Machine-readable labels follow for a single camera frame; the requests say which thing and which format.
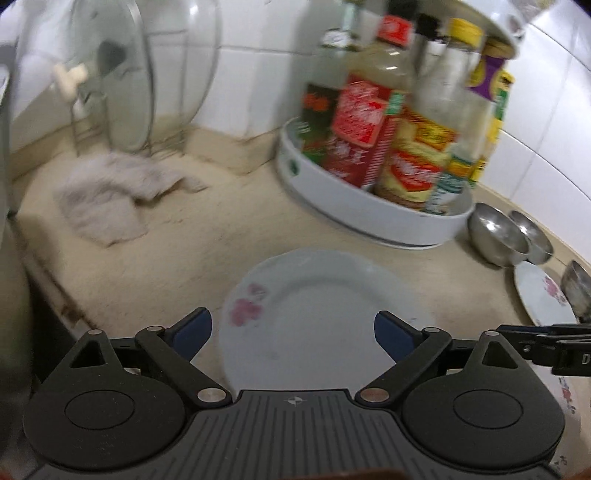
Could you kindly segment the white plate colourful floral rim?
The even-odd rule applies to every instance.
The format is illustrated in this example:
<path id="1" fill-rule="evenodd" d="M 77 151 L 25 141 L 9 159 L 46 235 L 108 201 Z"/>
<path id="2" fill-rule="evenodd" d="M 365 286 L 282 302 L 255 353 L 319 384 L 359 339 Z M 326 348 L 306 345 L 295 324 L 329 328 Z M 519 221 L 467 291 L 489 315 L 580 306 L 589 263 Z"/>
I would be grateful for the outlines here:
<path id="1" fill-rule="evenodd" d="M 580 434 L 580 415 L 577 399 L 571 383 L 565 377 L 555 377 L 549 386 L 565 417 L 565 429 L 552 459 L 552 468 L 565 476 L 574 466 L 576 447 Z"/>

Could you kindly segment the small white floral plate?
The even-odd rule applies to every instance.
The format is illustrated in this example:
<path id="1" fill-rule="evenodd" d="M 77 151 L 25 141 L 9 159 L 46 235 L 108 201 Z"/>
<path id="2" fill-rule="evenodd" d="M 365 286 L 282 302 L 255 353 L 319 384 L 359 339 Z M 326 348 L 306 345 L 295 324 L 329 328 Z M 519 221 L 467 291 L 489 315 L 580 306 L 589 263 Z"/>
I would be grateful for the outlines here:
<path id="1" fill-rule="evenodd" d="M 539 266 L 529 262 L 515 266 L 514 284 L 521 303 L 535 326 L 578 323 L 558 284 Z"/>

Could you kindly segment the steel bowl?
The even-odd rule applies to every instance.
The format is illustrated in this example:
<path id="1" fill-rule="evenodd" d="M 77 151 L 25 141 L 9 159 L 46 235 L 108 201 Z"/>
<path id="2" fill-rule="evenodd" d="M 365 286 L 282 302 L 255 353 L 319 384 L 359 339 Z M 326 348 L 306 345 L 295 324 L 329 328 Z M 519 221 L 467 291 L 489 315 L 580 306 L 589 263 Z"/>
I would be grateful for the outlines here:
<path id="1" fill-rule="evenodd" d="M 544 231 L 528 216 L 518 211 L 510 211 L 509 218 L 527 237 L 530 244 L 528 261 L 535 265 L 547 263 L 554 255 L 554 246 Z"/>
<path id="2" fill-rule="evenodd" d="M 530 253 L 530 242 L 516 223 L 488 204 L 475 204 L 468 232 L 476 251 L 497 267 L 516 266 Z"/>
<path id="3" fill-rule="evenodd" d="M 561 278 L 561 289 L 574 315 L 583 324 L 591 319 L 591 277 L 575 260 L 567 266 Z"/>

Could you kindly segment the white plate red flowers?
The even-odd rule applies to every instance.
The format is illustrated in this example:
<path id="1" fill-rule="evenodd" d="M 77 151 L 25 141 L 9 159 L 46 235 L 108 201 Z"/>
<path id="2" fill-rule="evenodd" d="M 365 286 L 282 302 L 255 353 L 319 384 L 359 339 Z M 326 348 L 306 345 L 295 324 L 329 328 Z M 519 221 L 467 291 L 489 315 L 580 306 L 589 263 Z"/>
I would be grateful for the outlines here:
<path id="1" fill-rule="evenodd" d="M 394 364 L 374 335 L 382 310 L 417 329 L 436 323 L 400 278 L 359 255 L 298 249 L 263 261 L 221 310 L 229 388 L 356 394 Z"/>

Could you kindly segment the white rotating condiment rack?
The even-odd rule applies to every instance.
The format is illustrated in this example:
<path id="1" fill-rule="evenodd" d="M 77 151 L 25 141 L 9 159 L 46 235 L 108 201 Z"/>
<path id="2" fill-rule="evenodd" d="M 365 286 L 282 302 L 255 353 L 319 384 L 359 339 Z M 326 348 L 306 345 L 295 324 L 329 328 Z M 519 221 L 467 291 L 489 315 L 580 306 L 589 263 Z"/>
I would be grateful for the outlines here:
<path id="1" fill-rule="evenodd" d="M 421 11 L 444 22 L 464 18 L 509 47 L 507 57 L 519 54 L 527 21 L 511 1 L 425 1 Z M 466 187 L 439 216 L 418 212 L 381 199 L 335 178 L 297 149 L 297 120 L 280 129 L 276 166 L 280 180 L 297 201 L 333 222 L 378 243 L 407 250 L 436 248 L 454 239 L 475 209 L 472 189 Z"/>

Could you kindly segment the beige dish cloth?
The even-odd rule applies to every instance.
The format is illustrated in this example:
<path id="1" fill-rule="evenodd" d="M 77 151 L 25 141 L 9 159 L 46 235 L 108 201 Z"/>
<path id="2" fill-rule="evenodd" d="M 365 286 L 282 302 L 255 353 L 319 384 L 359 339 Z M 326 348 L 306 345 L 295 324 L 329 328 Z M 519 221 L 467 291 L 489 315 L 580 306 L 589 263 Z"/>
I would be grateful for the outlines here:
<path id="1" fill-rule="evenodd" d="M 79 236 L 108 247 L 148 232 L 137 206 L 174 190 L 204 191 L 197 177 L 158 161 L 120 152 L 84 157 L 56 187 L 53 197 Z"/>

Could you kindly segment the red label soy sauce bottle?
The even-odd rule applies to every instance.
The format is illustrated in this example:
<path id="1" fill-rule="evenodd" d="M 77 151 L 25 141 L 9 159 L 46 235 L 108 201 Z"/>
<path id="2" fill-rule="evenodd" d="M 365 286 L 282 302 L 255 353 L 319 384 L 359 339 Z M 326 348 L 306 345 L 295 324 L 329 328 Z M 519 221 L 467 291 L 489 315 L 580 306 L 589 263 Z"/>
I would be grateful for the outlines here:
<path id="1" fill-rule="evenodd" d="M 376 37 L 353 57 L 321 166 L 356 188 L 372 188 L 416 79 L 410 45 L 416 0 L 390 1 Z"/>

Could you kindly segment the green yellow oyster sauce bottle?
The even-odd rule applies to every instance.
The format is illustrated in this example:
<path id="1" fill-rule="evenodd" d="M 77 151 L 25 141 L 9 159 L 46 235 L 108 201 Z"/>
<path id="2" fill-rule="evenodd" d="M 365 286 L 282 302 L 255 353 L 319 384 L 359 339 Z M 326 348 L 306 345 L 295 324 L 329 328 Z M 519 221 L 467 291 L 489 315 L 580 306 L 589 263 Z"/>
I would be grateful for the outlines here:
<path id="1" fill-rule="evenodd" d="M 485 144 L 469 178 L 469 184 L 472 188 L 475 188 L 481 180 L 485 168 L 497 148 L 500 132 L 504 125 L 510 92 L 514 83 L 515 78 L 513 75 L 506 70 L 502 70 L 497 84 L 495 108 L 489 122 Z"/>

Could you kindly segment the purple label fish sauce bottle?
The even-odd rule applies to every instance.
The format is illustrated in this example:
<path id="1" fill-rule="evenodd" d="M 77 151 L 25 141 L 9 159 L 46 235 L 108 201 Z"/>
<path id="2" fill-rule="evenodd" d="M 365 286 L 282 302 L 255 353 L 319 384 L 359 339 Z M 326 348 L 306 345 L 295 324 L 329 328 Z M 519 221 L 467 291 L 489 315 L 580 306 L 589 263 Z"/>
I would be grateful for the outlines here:
<path id="1" fill-rule="evenodd" d="M 447 167 L 425 205 L 427 213 L 448 215 L 451 204 L 468 185 L 469 177 L 484 149 L 499 75 L 510 55 L 508 48 L 507 44 L 495 38 L 489 38 L 485 43 L 480 60 L 461 97 L 459 140 L 452 147 Z"/>

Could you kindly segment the yellow label vinegar bottle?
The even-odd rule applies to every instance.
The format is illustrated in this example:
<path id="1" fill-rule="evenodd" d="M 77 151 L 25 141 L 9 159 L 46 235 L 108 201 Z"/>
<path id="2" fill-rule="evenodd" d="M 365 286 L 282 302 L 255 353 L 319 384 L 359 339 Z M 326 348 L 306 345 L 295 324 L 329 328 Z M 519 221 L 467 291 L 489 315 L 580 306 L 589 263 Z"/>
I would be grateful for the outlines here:
<path id="1" fill-rule="evenodd" d="M 374 186 L 377 197 L 414 210 L 425 208 L 460 135 L 460 102 L 482 35 L 482 29 L 468 20 L 450 20 L 443 54 L 417 81 L 403 108 Z"/>

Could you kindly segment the green label bottle behind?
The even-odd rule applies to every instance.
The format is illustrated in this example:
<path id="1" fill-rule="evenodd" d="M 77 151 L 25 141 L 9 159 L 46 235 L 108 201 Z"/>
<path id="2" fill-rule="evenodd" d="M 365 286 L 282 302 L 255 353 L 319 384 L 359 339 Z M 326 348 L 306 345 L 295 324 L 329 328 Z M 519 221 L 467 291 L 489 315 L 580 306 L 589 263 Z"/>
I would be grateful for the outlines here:
<path id="1" fill-rule="evenodd" d="M 318 44 L 297 121 L 297 146 L 315 164 L 321 164 L 327 154 L 332 119 L 349 75 L 349 58 L 360 51 L 359 27 L 365 2 L 342 4 L 341 24 L 325 31 Z"/>

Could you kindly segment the large glass lid behind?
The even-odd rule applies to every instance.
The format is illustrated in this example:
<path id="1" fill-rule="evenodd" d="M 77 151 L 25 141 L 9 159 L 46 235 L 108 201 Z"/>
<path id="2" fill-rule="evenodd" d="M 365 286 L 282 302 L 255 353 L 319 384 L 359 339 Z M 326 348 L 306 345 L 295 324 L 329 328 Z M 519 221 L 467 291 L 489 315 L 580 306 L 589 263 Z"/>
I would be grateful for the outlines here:
<path id="1" fill-rule="evenodd" d="M 152 137 L 181 132 L 197 115 L 214 78 L 221 9 L 211 0 L 140 1 L 153 85 Z"/>

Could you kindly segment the glass pot lid with knob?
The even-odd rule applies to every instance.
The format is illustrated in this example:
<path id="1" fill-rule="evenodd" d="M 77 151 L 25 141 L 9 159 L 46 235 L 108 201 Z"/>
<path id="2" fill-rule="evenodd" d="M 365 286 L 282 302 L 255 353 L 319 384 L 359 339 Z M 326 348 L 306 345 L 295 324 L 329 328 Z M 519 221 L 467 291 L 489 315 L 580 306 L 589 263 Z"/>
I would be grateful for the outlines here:
<path id="1" fill-rule="evenodd" d="M 152 65 L 134 1 L 74 1 L 67 63 L 53 81 L 70 107 L 79 103 L 108 145 L 125 152 L 147 143 L 154 118 Z"/>

